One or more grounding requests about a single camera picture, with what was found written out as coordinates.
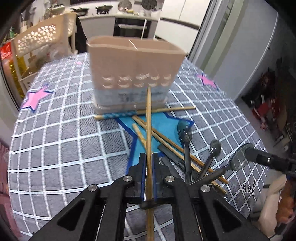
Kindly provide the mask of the blue patterned chopstick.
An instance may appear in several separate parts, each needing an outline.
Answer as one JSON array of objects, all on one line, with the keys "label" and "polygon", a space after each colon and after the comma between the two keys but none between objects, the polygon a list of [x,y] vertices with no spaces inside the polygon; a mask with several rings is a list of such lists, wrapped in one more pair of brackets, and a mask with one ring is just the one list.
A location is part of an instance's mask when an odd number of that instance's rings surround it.
[{"label": "blue patterned chopstick", "polygon": [[[186,107],[176,107],[176,108],[157,108],[153,109],[152,113],[161,113],[161,112],[170,112],[170,111],[180,111],[180,110],[193,110],[195,109],[193,106],[186,106]],[[133,115],[143,115],[146,114],[146,110],[131,110],[126,111],[124,113],[105,113],[102,115],[96,115],[94,118],[96,121],[100,120],[107,120],[111,118],[122,118],[128,117]]]}]

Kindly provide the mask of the black flat utensil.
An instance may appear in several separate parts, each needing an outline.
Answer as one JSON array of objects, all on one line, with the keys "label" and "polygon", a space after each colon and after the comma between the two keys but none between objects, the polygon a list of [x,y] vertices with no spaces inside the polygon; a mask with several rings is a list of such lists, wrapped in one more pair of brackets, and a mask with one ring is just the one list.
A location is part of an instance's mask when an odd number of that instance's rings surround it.
[{"label": "black flat utensil", "polygon": [[185,162],[181,158],[179,158],[176,154],[174,154],[171,150],[165,147],[163,144],[158,146],[158,149],[167,156],[171,161],[173,161],[176,165],[179,166],[181,170],[185,170]]}]

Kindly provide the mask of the grey checkered tablecloth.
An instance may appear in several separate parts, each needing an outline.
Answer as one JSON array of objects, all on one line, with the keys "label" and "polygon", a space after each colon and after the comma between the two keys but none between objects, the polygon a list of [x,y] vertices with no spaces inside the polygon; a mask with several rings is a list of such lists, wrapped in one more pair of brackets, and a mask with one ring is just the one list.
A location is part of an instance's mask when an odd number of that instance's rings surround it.
[{"label": "grey checkered tablecloth", "polygon": [[[238,106],[220,89],[204,86],[198,73],[203,72],[184,60],[167,102],[170,108],[195,108],[167,113],[192,124],[191,154],[205,161],[210,142],[219,140],[222,151],[211,164],[217,169],[243,144],[265,150]],[[31,91],[45,85],[53,93],[41,99],[35,113],[21,109],[11,141],[9,191],[21,240],[28,240],[88,185],[107,186],[123,176],[112,172],[108,159],[129,153],[118,122],[94,118],[86,54],[46,64]]]}]

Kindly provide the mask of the dark teal plastic spoon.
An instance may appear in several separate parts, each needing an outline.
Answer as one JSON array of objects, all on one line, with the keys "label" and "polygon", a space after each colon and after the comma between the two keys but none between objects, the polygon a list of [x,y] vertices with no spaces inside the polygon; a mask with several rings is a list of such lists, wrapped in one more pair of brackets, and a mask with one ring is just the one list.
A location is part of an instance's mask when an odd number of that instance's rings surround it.
[{"label": "dark teal plastic spoon", "polygon": [[180,120],[177,125],[177,132],[184,145],[185,179],[186,183],[190,184],[192,182],[192,169],[189,143],[192,140],[192,129],[187,121]]}]

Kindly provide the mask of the short bamboo chopstick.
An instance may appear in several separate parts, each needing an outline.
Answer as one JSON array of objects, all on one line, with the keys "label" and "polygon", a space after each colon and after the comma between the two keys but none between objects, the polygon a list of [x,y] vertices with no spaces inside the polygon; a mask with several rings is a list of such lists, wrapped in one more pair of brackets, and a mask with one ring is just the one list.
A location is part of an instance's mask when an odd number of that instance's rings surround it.
[{"label": "short bamboo chopstick", "polygon": [[141,133],[138,125],[136,123],[133,123],[132,128],[135,131],[135,133],[137,134],[137,137],[139,138],[142,146],[144,147],[144,149],[146,149],[146,140],[145,140],[143,134]]}]

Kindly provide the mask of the blue star marker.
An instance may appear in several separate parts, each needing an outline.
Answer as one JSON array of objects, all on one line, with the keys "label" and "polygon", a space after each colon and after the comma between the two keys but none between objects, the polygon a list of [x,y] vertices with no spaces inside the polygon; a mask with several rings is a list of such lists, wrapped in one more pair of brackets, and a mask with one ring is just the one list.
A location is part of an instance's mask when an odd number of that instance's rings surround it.
[{"label": "blue star marker", "polygon": [[[137,134],[134,132],[132,124],[135,123],[132,118],[117,118],[116,121],[123,128],[125,139],[128,145],[128,154],[118,155],[108,159],[108,163],[112,168],[112,172],[118,174],[126,174],[131,166],[138,164],[138,159],[141,153],[145,152]],[[152,127],[159,133],[175,142],[179,147],[184,144],[178,137],[177,124],[178,118],[171,117],[167,113],[153,113],[152,114]]]}]

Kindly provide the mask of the long bamboo chopstick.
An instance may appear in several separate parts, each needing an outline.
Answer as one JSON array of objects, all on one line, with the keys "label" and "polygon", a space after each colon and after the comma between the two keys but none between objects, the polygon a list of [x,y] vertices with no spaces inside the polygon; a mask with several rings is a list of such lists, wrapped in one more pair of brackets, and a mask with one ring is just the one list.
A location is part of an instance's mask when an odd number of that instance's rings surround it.
[{"label": "long bamboo chopstick", "polygon": [[[140,125],[143,129],[147,129],[147,124],[145,121],[143,121],[140,117],[134,115],[132,116],[132,119],[138,124]],[[184,153],[184,149],[182,147],[180,147],[179,145],[177,145],[175,142],[173,142],[172,140],[170,140],[169,138],[167,138],[165,135],[161,134],[160,132],[158,132],[155,128],[151,127],[152,130],[152,136],[159,141],[161,144],[163,144],[166,148],[168,148],[171,152],[173,152],[176,156],[178,156],[180,159],[182,159],[183,161],[185,160],[184,156],[181,153]],[[199,167],[203,167],[204,163],[202,161],[200,161],[198,158],[196,158],[195,156],[190,154],[190,159],[191,161],[193,161],[194,163],[191,164],[191,167],[197,171],[200,172],[201,169],[198,168]]]}]

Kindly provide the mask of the right pink star marker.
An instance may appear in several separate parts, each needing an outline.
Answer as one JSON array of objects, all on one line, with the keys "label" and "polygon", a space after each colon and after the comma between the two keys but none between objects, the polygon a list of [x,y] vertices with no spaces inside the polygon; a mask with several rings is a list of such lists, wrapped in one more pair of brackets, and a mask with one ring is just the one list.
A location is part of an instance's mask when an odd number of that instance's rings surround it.
[{"label": "right pink star marker", "polygon": [[202,82],[202,84],[205,86],[205,85],[208,85],[214,89],[219,89],[218,86],[215,84],[214,80],[211,80],[207,77],[207,75],[205,75],[204,73],[202,74],[196,74],[196,77],[199,78]]}]

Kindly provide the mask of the pink star marker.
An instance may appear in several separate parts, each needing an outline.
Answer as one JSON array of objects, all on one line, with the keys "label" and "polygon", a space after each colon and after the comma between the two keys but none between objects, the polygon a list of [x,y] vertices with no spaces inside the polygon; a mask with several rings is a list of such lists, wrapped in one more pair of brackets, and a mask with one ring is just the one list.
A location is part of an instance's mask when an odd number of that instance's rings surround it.
[{"label": "pink star marker", "polygon": [[47,87],[48,86],[45,85],[36,92],[28,91],[20,109],[30,109],[33,113],[35,113],[41,99],[53,93],[53,91],[48,91]]},{"label": "pink star marker", "polygon": [[218,86],[215,84],[214,80],[211,80],[207,77],[207,75],[205,75],[204,73],[202,74],[196,74],[196,77],[199,78],[202,82],[202,84],[205,86],[205,85],[208,85],[214,89],[219,89]]}]

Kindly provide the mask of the left pink star marker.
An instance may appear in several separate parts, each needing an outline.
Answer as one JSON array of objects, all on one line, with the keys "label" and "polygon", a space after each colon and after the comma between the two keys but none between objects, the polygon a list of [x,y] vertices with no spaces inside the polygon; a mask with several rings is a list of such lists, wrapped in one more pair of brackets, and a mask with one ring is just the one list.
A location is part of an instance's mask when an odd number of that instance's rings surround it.
[{"label": "left pink star marker", "polygon": [[41,99],[53,93],[53,91],[48,91],[47,87],[48,86],[45,85],[36,92],[28,91],[20,109],[30,109],[33,113],[35,113]]}]

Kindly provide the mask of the beige utensil holder caddy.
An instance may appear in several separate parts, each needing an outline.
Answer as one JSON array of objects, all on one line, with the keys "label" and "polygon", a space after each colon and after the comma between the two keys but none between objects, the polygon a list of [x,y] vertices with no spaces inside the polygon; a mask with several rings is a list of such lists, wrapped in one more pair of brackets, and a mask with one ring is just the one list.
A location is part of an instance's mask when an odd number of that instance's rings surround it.
[{"label": "beige utensil holder caddy", "polygon": [[186,56],[176,45],[153,39],[96,36],[86,45],[97,114],[145,109],[148,88],[152,107],[164,107]]}]

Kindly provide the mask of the beige perforated plastic basket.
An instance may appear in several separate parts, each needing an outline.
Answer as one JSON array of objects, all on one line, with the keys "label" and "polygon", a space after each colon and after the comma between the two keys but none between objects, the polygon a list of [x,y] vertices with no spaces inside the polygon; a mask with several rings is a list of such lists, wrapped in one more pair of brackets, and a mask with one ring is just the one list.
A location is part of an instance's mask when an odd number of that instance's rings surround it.
[{"label": "beige perforated plastic basket", "polygon": [[77,15],[74,12],[56,15],[28,28],[11,40],[13,63],[23,93],[28,91],[37,74],[22,77],[18,58],[53,44],[62,47],[63,56],[76,55],[78,53],[75,43],[76,19]]}]

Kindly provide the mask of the black built-in oven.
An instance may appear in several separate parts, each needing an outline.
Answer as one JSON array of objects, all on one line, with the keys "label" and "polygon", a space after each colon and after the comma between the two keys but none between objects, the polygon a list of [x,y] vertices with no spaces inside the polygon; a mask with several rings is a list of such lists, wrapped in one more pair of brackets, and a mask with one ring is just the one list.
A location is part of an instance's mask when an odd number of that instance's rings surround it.
[{"label": "black built-in oven", "polygon": [[151,21],[141,19],[116,18],[114,36],[148,38]]}]

